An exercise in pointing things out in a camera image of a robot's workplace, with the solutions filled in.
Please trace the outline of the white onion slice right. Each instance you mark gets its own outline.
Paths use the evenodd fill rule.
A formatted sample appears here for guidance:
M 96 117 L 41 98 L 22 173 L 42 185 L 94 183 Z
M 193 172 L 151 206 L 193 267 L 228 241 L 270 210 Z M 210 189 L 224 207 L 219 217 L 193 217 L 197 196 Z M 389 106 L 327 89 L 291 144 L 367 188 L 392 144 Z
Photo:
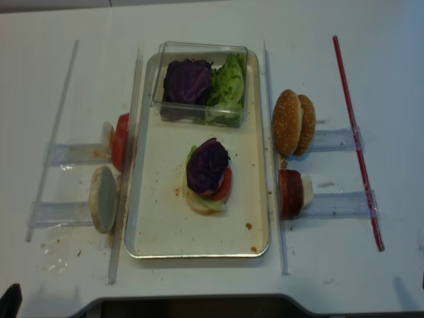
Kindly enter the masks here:
M 303 190 L 303 203 L 301 208 L 306 208 L 313 201 L 313 187 L 310 176 L 304 176 L 301 179 Z

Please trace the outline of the sesame bun rear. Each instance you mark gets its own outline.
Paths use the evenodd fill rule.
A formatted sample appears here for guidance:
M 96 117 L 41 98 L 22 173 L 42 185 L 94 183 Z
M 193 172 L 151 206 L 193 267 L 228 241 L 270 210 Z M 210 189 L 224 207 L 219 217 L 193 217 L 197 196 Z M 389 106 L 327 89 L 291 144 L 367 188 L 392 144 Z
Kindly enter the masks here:
M 316 114 L 315 107 L 306 95 L 298 95 L 299 101 L 301 103 L 301 133 L 299 137 L 299 142 L 297 148 L 294 151 L 293 155 L 300 157 L 310 147 L 313 137 L 315 135 L 315 125 L 316 125 Z

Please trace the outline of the metal serving tray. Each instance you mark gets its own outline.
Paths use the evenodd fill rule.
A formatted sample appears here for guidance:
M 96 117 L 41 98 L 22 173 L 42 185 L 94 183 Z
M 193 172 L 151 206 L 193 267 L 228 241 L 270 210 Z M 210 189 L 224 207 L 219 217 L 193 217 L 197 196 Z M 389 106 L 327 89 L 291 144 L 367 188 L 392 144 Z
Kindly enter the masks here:
M 146 79 L 133 159 L 125 246 L 134 258 L 245 258 L 269 245 L 268 189 L 258 58 L 248 54 L 246 113 L 239 128 L 163 121 L 152 106 L 158 55 Z M 202 215 L 183 191 L 192 146 L 215 137 L 229 152 L 232 188 L 222 213 Z

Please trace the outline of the purple cabbage leaf in box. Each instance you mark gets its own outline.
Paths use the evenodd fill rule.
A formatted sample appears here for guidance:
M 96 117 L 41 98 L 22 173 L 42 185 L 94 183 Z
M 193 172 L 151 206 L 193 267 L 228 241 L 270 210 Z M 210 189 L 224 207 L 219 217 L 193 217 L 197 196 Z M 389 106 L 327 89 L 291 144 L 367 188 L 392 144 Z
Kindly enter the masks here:
M 204 118 L 197 106 L 205 106 L 211 85 L 211 63 L 206 60 L 176 61 L 168 64 L 164 79 L 163 102 L 193 105 L 193 109 L 161 107 L 160 114 L 169 120 L 184 117 Z

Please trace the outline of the green lettuce in box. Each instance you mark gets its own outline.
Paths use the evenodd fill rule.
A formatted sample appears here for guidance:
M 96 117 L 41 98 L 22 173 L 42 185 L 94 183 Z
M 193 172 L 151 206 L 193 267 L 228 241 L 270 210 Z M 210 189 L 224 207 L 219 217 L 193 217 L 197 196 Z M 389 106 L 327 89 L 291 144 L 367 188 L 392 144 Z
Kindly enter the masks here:
M 193 123 L 237 127 L 244 103 L 245 59 L 243 53 L 231 53 L 219 69 L 212 69 L 205 105 L 225 109 L 201 111 Z

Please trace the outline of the bottom bun on tray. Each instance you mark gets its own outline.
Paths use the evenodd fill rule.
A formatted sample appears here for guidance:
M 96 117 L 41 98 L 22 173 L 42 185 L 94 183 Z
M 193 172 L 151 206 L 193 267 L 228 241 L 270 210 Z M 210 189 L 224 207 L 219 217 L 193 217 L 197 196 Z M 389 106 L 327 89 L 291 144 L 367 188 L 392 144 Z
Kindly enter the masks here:
M 211 199 L 202 198 L 187 186 L 187 177 L 184 176 L 182 182 L 182 191 L 187 204 L 196 212 L 202 215 L 213 213 L 223 213 L 227 210 L 226 202 L 213 201 Z

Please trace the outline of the red tomato slice left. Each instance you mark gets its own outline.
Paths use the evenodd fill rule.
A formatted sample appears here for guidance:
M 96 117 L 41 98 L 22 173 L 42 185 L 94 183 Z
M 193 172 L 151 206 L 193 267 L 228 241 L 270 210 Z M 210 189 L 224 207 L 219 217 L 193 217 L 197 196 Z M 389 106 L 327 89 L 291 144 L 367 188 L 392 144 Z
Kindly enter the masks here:
M 115 129 L 115 134 L 112 142 L 111 162 L 112 165 L 119 171 L 123 171 L 123 163 L 125 156 L 125 147 L 127 142 L 129 128 L 129 113 L 122 114 Z

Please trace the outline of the white onion slice left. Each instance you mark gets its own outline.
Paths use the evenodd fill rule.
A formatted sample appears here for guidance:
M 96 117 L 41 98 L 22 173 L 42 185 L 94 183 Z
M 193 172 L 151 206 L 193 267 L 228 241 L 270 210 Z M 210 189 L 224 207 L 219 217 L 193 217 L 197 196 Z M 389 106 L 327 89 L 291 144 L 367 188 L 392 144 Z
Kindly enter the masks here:
M 115 130 L 111 123 L 105 121 L 102 127 L 101 143 L 108 154 L 112 153 Z

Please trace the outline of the clear holder lower left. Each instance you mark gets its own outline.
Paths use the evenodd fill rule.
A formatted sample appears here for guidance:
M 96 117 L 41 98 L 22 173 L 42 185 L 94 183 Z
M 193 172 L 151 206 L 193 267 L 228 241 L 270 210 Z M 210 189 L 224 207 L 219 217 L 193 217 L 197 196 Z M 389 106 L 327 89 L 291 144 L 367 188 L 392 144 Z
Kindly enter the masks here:
M 88 202 L 33 201 L 26 223 L 34 229 L 93 225 Z

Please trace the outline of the sesame bun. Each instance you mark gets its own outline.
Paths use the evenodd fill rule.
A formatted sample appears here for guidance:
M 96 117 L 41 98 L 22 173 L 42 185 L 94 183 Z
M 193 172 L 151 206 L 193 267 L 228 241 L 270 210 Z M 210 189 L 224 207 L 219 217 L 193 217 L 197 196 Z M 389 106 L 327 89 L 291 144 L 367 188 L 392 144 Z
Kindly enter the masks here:
M 300 157 L 310 147 L 313 137 L 315 135 L 315 125 L 316 125 L 316 114 L 315 107 L 306 95 L 298 95 L 299 101 L 301 103 L 301 133 L 299 137 L 299 142 L 297 148 L 294 151 L 293 155 Z
M 294 153 L 301 134 L 301 103 L 297 94 L 286 89 L 274 107 L 272 114 L 272 133 L 276 150 L 289 156 Z

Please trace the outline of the clear rail far left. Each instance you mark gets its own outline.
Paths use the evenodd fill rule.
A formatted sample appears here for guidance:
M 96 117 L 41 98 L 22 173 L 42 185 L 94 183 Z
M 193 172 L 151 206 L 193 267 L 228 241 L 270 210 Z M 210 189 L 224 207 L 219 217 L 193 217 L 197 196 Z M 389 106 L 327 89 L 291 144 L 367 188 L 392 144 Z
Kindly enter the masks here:
M 40 175 L 40 181 L 38 183 L 36 197 L 35 197 L 35 200 L 34 200 L 32 207 L 30 209 L 29 221 L 27 223 L 27 230 L 26 230 L 26 235 L 25 235 L 25 242 L 30 242 L 32 240 L 36 221 L 38 219 L 38 214 L 39 214 L 39 211 L 40 211 L 40 203 L 41 203 L 42 195 L 44 193 L 44 187 L 45 187 L 46 180 L 47 180 L 48 169 L 50 167 L 50 161 L 51 161 L 52 153 L 53 153 L 53 150 L 54 150 L 54 145 L 56 144 L 56 137 L 57 137 L 57 134 L 58 134 L 58 130 L 59 130 L 60 121 L 61 121 L 61 118 L 62 118 L 64 106 L 66 104 L 66 98 L 67 98 L 67 95 L 68 95 L 68 90 L 69 90 L 70 82 L 71 82 L 71 79 L 72 79 L 74 64 L 75 64 L 76 56 L 78 54 L 79 46 L 80 46 L 80 41 L 75 40 L 74 46 L 73 46 L 73 49 L 72 49 L 70 62 L 68 64 L 68 69 L 67 69 L 65 80 L 64 80 L 64 85 L 63 85 L 63 88 L 62 88 L 62 92 L 60 94 L 60 100 L 59 100 L 58 108 L 57 108 L 57 111 L 56 111 L 54 124 L 52 126 L 52 130 L 51 130 L 51 133 L 50 133 L 50 139 L 49 139 L 48 144 L 47 144 L 47 152 L 46 152 L 46 155 L 44 157 L 44 162 L 42 164 L 42 172 L 41 172 L 41 175 Z

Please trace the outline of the red plastic strip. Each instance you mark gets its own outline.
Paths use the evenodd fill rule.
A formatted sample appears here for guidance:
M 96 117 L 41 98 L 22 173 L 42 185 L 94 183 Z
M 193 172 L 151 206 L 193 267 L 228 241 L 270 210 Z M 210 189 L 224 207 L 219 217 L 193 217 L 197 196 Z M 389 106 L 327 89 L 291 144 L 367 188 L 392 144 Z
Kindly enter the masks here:
M 382 233 L 381 233 L 381 230 L 380 230 L 380 226 L 379 226 L 379 223 L 378 223 L 378 204 L 377 204 L 374 192 L 372 191 L 372 188 L 370 186 L 368 172 L 367 172 L 367 169 L 366 169 L 366 163 L 365 163 L 364 155 L 363 155 L 362 137 L 360 135 L 360 129 L 359 129 L 357 123 L 356 123 L 356 118 L 355 118 L 355 115 L 354 115 L 352 100 L 351 100 L 351 97 L 350 97 L 350 91 L 349 91 L 349 88 L 348 88 L 348 82 L 347 82 L 347 78 L 346 78 L 345 67 L 344 67 L 344 64 L 343 64 L 343 57 L 342 57 L 342 54 L 341 54 L 341 47 L 340 47 L 339 39 L 338 39 L 337 35 L 333 36 L 333 46 L 334 46 L 334 49 L 335 49 L 335 55 L 336 55 L 336 58 L 337 58 L 337 65 L 338 65 L 338 68 L 339 68 L 339 74 L 340 74 L 341 83 L 342 83 L 342 87 L 343 87 L 343 93 L 344 93 L 346 108 L 347 108 L 350 126 L 351 126 L 351 129 L 352 129 L 352 134 L 353 134 L 354 143 L 355 143 L 355 147 L 356 147 L 356 155 L 357 155 L 357 158 L 358 158 L 358 164 L 359 164 L 359 168 L 360 168 L 362 183 L 363 183 L 364 191 L 365 191 L 365 194 L 366 194 L 366 202 L 367 202 L 369 215 L 370 215 L 371 228 L 372 228 L 372 232 L 373 232 L 373 235 L 374 235 L 376 247 L 377 247 L 379 252 L 383 252 L 383 251 L 385 251 L 385 246 L 384 246 L 384 242 L 383 242 L 383 239 L 382 239 Z

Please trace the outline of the clear holder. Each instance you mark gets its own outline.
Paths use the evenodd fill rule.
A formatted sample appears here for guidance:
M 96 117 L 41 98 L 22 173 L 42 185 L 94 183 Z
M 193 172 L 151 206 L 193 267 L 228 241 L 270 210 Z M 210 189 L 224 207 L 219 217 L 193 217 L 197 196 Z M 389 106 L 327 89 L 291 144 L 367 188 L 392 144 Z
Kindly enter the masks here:
M 310 152 L 356 151 L 363 149 L 359 128 L 315 131 Z
M 44 166 L 59 167 L 111 163 L 111 150 L 104 144 L 55 144 L 46 146 Z
M 299 214 L 304 219 L 368 219 L 379 216 L 373 191 L 317 193 Z
M 88 202 L 33 201 L 26 223 L 34 229 L 93 225 Z

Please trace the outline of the purple cabbage leaf on burger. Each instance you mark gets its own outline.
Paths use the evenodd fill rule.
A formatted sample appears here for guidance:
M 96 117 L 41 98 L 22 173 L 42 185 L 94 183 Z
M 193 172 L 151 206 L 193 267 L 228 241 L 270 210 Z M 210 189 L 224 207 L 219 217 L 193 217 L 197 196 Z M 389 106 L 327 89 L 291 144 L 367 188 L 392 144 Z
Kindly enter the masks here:
M 186 165 L 187 186 L 196 193 L 213 193 L 220 188 L 229 154 L 216 139 L 210 138 L 197 147 Z

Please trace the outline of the green lettuce on burger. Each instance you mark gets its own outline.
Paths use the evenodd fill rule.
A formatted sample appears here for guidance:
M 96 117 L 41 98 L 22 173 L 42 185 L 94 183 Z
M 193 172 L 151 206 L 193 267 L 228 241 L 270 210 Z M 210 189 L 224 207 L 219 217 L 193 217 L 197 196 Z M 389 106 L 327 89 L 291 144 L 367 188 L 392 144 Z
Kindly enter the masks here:
M 233 178 L 229 161 L 227 150 L 216 138 L 192 146 L 182 185 L 187 204 L 196 213 L 207 215 L 226 211 Z

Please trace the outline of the white onion slice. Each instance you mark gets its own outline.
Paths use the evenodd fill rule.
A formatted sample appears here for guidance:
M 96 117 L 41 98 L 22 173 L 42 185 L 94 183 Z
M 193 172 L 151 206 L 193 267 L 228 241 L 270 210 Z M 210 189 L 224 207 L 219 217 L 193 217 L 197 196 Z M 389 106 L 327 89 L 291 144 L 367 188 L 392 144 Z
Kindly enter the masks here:
M 313 187 L 310 176 L 304 176 L 301 179 L 303 190 L 303 203 L 301 208 L 306 208 L 313 201 Z
M 115 130 L 111 123 L 105 121 L 102 127 L 101 143 L 108 154 L 112 153 Z

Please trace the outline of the tomato slice on burger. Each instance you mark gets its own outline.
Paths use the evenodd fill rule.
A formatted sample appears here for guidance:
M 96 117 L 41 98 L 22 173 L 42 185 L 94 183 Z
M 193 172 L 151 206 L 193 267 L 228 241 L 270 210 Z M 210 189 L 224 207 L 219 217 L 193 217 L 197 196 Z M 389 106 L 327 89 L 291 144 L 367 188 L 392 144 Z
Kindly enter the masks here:
M 232 170 L 229 167 L 226 167 L 223 174 L 223 182 L 221 186 L 215 193 L 212 193 L 209 196 L 209 199 L 213 201 L 222 201 L 225 203 L 228 200 L 229 195 L 231 193 L 232 177 L 233 177 Z

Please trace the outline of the sesame top bun front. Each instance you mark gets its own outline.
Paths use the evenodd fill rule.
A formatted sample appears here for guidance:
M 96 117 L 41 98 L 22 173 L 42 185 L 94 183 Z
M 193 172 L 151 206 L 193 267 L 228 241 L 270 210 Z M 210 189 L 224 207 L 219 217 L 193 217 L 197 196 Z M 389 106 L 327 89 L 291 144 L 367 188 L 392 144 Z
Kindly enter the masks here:
M 286 89 L 274 107 L 272 114 L 272 133 L 276 150 L 289 156 L 294 153 L 301 134 L 301 103 L 297 94 Z

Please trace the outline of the clear holder upper right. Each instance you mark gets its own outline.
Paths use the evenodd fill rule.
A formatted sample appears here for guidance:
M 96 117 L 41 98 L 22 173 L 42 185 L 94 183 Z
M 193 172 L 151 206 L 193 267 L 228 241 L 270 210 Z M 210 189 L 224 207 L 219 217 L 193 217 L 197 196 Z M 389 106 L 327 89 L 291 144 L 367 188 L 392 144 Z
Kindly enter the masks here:
M 359 128 L 315 131 L 310 152 L 356 151 L 363 149 Z

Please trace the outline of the clear holder upper left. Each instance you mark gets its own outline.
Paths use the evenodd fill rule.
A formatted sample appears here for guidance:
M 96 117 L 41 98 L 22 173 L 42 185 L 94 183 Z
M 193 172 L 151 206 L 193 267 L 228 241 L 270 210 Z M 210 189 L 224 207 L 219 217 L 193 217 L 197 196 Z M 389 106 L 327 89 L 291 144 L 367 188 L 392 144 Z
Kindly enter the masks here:
M 111 163 L 111 150 L 104 144 L 55 144 L 46 146 L 44 166 L 59 167 Z

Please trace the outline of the black object bottom left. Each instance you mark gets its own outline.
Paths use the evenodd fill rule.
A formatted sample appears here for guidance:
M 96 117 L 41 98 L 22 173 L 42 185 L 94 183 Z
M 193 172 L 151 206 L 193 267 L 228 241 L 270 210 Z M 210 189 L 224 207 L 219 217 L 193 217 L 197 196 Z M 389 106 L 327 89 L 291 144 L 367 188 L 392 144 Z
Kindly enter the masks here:
M 16 318 L 23 301 L 20 284 L 12 284 L 0 300 L 0 318 Z

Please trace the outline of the clear plastic lettuce box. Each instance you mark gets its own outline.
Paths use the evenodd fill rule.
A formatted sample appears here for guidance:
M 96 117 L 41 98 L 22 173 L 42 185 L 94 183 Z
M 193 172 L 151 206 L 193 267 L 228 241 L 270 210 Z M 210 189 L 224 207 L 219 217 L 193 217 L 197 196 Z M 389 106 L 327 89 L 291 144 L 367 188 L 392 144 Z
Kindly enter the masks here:
M 191 60 L 206 60 L 211 63 L 211 69 L 219 69 L 226 62 L 227 56 L 231 53 L 243 53 L 245 59 L 245 85 L 244 85 L 244 101 L 247 95 L 247 58 L 248 50 L 244 46 L 219 46 L 214 44 L 194 44 L 194 43 L 185 43 L 185 42 L 172 42 L 167 41 L 163 43 L 158 52 L 158 69 L 156 72 L 156 79 L 154 81 L 154 89 L 152 93 L 152 105 L 155 106 L 158 110 L 158 113 L 162 120 L 164 121 L 176 121 L 176 122 L 187 122 L 193 123 L 193 117 L 184 117 L 180 120 L 169 120 L 161 116 L 160 110 L 161 107 L 175 107 L 181 109 L 193 109 L 193 105 L 187 104 L 178 104 L 178 103 L 167 103 L 163 102 L 164 88 L 163 83 L 166 77 L 166 71 L 168 64 L 176 61 L 183 61 L 185 59 Z M 218 107 L 208 107 L 208 106 L 197 106 L 198 110 L 202 111 L 222 111 L 227 112 L 225 109 L 220 109 Z M 241 120 L 244 116 L 244 103 L 241 110 Z

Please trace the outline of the pale bun bottom left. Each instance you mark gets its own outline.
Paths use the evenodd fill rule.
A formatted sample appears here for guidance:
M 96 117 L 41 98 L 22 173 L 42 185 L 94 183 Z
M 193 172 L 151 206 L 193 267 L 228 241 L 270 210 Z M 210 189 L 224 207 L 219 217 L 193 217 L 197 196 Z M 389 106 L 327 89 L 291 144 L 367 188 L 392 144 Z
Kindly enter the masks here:
M 109 233 L 117 214 L 117 184 L 108 166 L 102 166 L 94 171 L 88 204 L 96 230 L 102 234 Z

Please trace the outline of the clear rail right of tray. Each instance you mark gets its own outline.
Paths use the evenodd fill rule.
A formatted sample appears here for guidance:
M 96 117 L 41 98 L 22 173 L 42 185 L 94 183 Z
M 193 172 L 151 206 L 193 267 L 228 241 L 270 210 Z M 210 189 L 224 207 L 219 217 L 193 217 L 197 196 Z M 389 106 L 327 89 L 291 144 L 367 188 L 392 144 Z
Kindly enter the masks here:
M 263 40 L 263 57 L 264 57 L 264 76 L 265 76 L 265 90 L 266 90 L 266 101 L 267 108 L 270 116 L 270 156 L 272 160 L 272 177 L 274 180 L 274 201 L 276 205 L 276 210 L 274 212 L 276 218 L 277 226 L 277 238 L 278 238 L 278 249 L 280 257 L 280 267 L 281 273 L 283 276 L 289 276 L 289 266 L 288 266 L 288 254 L 286 247 L 286 234 L 285 234 L 285 224 L 284 220 L 280 219 L 280 192 L 279 192 L 279 183 L 278 183 L 278 172 L 279 172 L 279 159 L 278 154 L 274 149 L 274 137 L 272 133 L 272 111 L 274 110 L 274 105 L 272 103 L 272 86 L 270 82 L 270 65 L 269 65 L 269 54 L 266 49 L 266 41 Z

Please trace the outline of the clear holder lower right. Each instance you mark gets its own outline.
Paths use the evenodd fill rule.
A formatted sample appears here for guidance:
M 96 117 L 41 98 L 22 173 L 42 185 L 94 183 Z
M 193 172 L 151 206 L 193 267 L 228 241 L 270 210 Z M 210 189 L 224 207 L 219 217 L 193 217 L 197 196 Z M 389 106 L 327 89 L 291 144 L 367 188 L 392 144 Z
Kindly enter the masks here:
M 317 193 L 299 214 L 304 219 L 368 219 L 379 216 L 373 191 Z

